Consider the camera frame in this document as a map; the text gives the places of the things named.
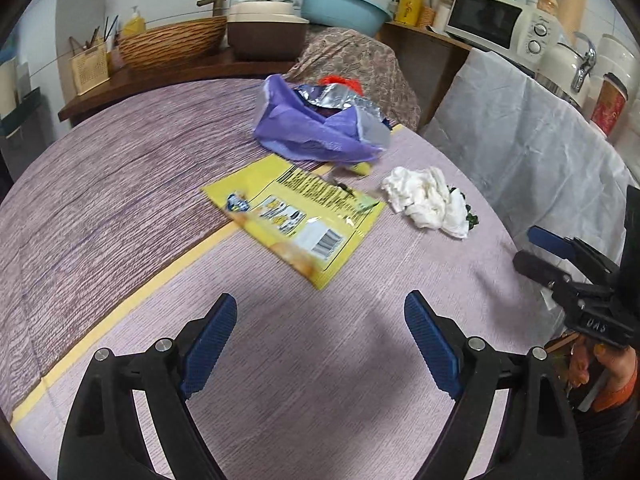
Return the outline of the person's hand orange sleeve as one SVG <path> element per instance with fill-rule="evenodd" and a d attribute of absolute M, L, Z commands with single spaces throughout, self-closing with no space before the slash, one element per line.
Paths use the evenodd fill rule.
<path fill-rule="evenodd" d="M 573 346 L 567 381 L 572 388 L 588 385 L 592 375 L 605 374 L 606 382 L 591 408 L 604 412 L 618 408 L 631 399 L 638 377 L 638 358 L 634 348 L 612 347 L 579 336 Z"/>

